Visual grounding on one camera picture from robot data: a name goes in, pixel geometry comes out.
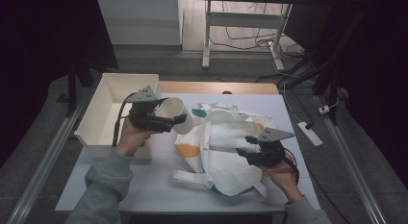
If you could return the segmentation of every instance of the cardboard box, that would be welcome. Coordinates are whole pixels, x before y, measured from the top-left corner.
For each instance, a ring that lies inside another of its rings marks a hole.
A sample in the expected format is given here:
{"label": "cardboard box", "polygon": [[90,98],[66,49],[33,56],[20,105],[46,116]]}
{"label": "cardboard box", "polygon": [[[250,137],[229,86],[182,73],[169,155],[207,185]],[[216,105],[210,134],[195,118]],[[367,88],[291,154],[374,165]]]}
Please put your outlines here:
{"label": "cardboard box", "polygon": [[[106,158],[111,152],[114,125],[124,99],[132,92],[150,86],[158,98],[162,98],[157,74],[104,73],[75,136],[84,144],[94,158]],[[128,103],[123,114],[129,114],[132,104]],[[135,158],[151,159],[154,138],[148,139],[138,149]]]}

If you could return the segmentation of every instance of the gray sleeve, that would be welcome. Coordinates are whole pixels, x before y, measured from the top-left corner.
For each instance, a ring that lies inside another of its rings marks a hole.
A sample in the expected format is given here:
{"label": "gray sleeve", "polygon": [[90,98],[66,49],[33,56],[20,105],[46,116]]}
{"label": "gray sleeve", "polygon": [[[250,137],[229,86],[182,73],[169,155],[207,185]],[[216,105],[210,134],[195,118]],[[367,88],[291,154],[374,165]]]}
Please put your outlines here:
{"label": "gray sleeve", "polygon": [[328,224],[331,223],[323,210],[315,210],[306,196],[302,200],[285,205],[288,224]]}
{"label": "gray sleeve", "polygon": [[129,191],[131,161],[113,149],[103,162],[94,163],[85,176],[87,190],[65,223],[120,223],[118,205]]}

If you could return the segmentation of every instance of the orange patch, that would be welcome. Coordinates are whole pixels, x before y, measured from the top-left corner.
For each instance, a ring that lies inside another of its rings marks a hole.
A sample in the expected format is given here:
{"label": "orange patch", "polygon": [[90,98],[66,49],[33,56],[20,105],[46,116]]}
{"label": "orange patch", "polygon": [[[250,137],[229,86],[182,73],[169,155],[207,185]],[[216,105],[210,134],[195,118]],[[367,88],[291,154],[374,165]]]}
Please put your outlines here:
{"label": "orange patch", "polygon": [[263,132],[265,130],[265,126],[261,123],[256,123],[258,125],[258,129]]}
{"label": "orange patch", "polygon": [[193,158],[200,154],[200,147],[188,144],[174,144],[183,158]]}
{"label": "orange patch", "polygon": [[268,175],[268,173],[267,173],[267,171],[266,170],[262,170],[262,178],[268,178],[269,177],[269,175]]}

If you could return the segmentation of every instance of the wall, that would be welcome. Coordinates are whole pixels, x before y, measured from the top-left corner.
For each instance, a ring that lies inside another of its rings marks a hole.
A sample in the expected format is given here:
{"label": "wall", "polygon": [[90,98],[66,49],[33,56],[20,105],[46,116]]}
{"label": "wall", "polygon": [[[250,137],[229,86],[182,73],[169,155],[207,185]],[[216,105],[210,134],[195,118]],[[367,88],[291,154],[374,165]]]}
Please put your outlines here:
{"label": "wall", "polygon": [[180,45],[178,0],[98,0],[112,44]]}

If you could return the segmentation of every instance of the hand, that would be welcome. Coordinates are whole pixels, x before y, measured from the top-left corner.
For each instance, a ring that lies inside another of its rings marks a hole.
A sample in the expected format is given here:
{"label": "hand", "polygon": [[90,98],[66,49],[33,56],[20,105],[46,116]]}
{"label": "hand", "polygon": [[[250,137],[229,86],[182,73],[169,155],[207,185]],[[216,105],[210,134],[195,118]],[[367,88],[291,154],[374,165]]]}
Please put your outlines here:
{"label": "hand", "polygon": [[[286,158],[294,162],[293,156],[287,151],[285,151],[285,153]],[[260,166],[260,168],[266,172],[270,179],[285,193],[289,203],[294,203],[302,199],[303,195],[297,187],[293,169],[286,162],[281,161],[273,167]]]}
{"label": "hand", "polygon": [[126,117],[123,122],[120,141],[116,146],[116,152],[121,156],[131,157],[135,155],[138,148],[154,134],[158,134],[158,132],[138,129],[134,127],[129,118]]}

